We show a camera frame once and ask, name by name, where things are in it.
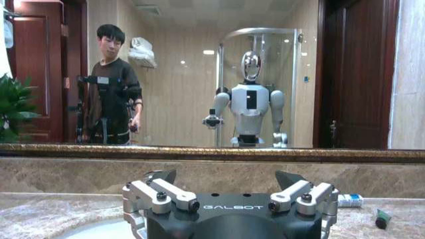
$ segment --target wooden door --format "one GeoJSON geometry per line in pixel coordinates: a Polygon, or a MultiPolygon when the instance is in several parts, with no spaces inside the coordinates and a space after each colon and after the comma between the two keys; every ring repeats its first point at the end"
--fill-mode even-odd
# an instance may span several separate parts
{"type": "Polygon", "coordinates": [[[35,86],[33,103],[41,115],[32,120],[29,136],[35,142],[63,142],[63,7],[53,2],[21,2],[15,27],[15,75],[35,86]]]}
{"type": "Polygon", "coordinates": [[[397,0],[327,3],[321,146],[388,147],[396,9],[397,0]]]}

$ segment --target black hair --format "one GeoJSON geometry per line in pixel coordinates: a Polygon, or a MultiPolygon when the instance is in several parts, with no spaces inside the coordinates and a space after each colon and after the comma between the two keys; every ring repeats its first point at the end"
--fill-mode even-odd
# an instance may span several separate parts
{"type": "Polygon", "coordinates": [[[97,28],[97,37],[101,39],[104,36],[113,40],[120,41],[121,45],[124,44],[125,33],[121,31],[121,29],[116,25],[104,24],[97,28]]]}

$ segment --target mirror frame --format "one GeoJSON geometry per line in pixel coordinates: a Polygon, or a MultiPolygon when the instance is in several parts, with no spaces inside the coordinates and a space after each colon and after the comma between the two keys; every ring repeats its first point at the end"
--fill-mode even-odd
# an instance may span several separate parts
{"type": "Polygon", "coordinates": [[[2,157],[425,164],[425,150],[0,144],[2,157]]]}

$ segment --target ceiling light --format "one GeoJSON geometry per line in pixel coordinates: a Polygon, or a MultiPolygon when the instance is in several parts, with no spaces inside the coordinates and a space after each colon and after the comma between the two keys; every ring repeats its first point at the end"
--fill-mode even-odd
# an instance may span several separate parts
{"type": "Polygon", "coordinates": [[[204,55],[213,55],[215,51],[213,50],[204,50],[204,55]]]}

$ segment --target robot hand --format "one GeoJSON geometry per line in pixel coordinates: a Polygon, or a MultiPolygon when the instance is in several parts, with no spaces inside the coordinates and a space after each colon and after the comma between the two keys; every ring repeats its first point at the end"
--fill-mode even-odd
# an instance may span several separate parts
{"type": "Polygon", "coordinates": [[[221,123],[224,123],[223,119],[215,115],[215,109],[211,109],[211,115],[203,119],[203,124],[205,124],[208,128],[215,129],[221,123]]]}
{"type": "Polygon", "coordinates": [[[285,148],[288,145],[288,135],[285,133],[273,133],[273,148],[285,148]]]}

